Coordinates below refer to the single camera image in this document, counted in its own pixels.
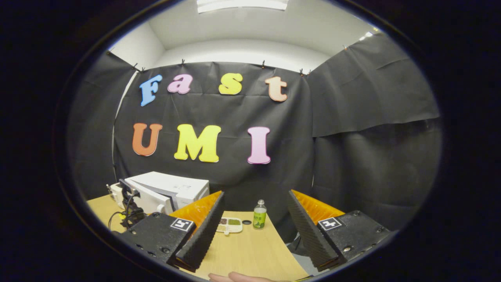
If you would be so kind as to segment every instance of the blue letter f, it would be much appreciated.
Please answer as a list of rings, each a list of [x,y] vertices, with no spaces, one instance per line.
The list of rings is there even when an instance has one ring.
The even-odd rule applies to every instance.
[[[141,107],[155,100],[155,96],[153,96],[151,92],[153,91],[153,93],[156,93],[156,91],[158,91],[158,81],[162,81],[161,75],[157,75],[139,85],[139,88],[141,88],[141,91],[143,92],[143,101],[141,102]]]

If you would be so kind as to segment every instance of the ceiling light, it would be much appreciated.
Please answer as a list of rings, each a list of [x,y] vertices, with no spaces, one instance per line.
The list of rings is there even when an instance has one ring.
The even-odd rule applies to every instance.
[[[254,7],[268,8],[285,11],[289,0],[197,0],[198,13],[208,11],[239,8],[239,7]]]

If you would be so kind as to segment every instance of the orange letter u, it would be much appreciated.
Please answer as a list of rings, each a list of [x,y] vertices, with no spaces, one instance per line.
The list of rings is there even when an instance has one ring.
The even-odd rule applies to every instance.
[[[151,137],[150,145],[148,147],[143,147],[143,132],[146,129],[145,123],[136,123],[134,125],[134,137],[132,138],[132,148],[136,154],[140,156],[150,156],[156,150],[156,145],[158,141],[158,132],[162,129],[162,125],[154,123],[150,125]]]

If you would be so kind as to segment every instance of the letter m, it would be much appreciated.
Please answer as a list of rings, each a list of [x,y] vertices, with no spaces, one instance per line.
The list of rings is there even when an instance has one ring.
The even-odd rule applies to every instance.
[[[180,124],[177,130],[179,131],[179,143],[174,158],[187,160],[188,154],[186,153],[186,148],[188,148],[188,153],[192,160],[196,159],[200,149],[202,149],[202,153],[198,157],[199,160],[208,163],[217,163],[219,161],[219,157],[216,155],[216,143],[217,135],[221,132],[221,127],[208,125],[203,129],[198,138],[190,124]]]

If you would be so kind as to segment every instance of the foam letter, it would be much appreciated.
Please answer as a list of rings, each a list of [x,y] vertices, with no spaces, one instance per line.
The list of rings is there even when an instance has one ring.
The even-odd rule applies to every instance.
[[[146,129],[146,124],[136,123],[134,125],[134,137],[132,138],[132,148],[136,154],[140,156],[151,156],[155,150],[158,141],[158,132],[162,129],[162,125],[154,123],[150,125],[151,137],[150,145],[148,147],[143,147],[143,132]]]
[[[242,91],[242,85],[239,81],[243,80],[243,76],[239,73],[227,73],[221,77],[221,85],[219,92],[221,94],[235,95]]]
[[[141,88],[141,91],[143,93],[143,101],[141,102],[141,107],[144,107],[145,105],[149,104],[151,101],[155,100],[155,96],[151,94],[156,93],[158,91],[158,83],[159,81],[162,81],[162,76],[157,75],[150,80],[147,80],[146,82],[143,82],[141,85],[139,85],[139,88]]]
[[[250,157],[247,159],[249,164],[267,164],[272,159],[266,155],[266,135],[270,133],[268,127],[256,126],[247,129],[252,138],[252,149]]]
[[[269,84],[268,94],[273,101],[283,102],[287,100],[287,95],[282,94],[282,87],[287,87],[287,83],[280,79],[280,76],[274,76],[265,80]]]
[[[193,77],[189,74],[180,74],[174,77],[174,80],[169,84],[167,90],[172,93],[186,94],[189,92],[189,85]]]
[[[179,143],[177,152],[174,158],[178,160],[187,160],[188,153],[192,160],[196,159],[198,152],[202,149],[202,153],[198,157],[202,162],[217,163],[219,157],[216,155],[217,135],[221,132],[221,127],[217,125],[206,126],[200,136],[197,138],[193,127],[190,124],[180,124],[177,127],[179,130]]]

